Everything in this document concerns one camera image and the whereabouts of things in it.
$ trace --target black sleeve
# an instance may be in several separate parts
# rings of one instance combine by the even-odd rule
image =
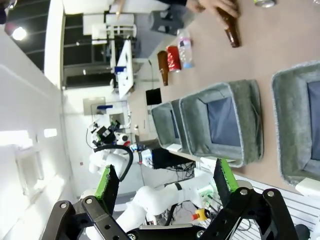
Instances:
[[[182,6],[185,6],[187,4],[187,0],[158,0],[158,1],[164,4],[177,4]]]

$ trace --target red can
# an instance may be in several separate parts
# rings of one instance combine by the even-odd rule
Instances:
[[[169,72],[180,72],[181,64],[177,46],[167,46]]]

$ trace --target human hand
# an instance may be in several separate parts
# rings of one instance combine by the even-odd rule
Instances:
[[[194,13],[201,13],[205,10],[197,0],[187,0],[185,6]]]
[[[234,18],[239,17],[237,5],[231,0],[199,0],[199,3],[217,17],[218,22],[222,24],[224,29],[227,29],[228,25],[218,13],[217,8],[224,10]]]

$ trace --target person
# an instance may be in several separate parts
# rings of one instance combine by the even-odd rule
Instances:
[[[217,8],[226,11],[231,16],[238,18],[239,12],[237,5],[231,0],[158,0],[165,4],[177,4],[185,6],[194,13],[201,13],[203,10],[208,9],[210,13],[216,16],[219,23],[222,24],[224,29],[228,28],[223,18],[218,13]]]

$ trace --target gray fabric basket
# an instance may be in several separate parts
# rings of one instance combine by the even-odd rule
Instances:
[[[210,133],[207,103],[231,98],[239,146],[216,144]],[[260,93],[255,80],[218,83],[179,102],[189,152],[196,157],[226,158],[240,168],[261,159],[264,151]]]
[[[189,154],[179,100],[162,103],[153,108],[151,114],[160,146],[166,149],[172,144],[178,144],[181,145],[180,152]]]
[[[281,176],[295,186],[304,178],[320,181],[320,161],[312,157],[312,122],[308,84],[320,81],[320,61],[276,73],[272,93]]]

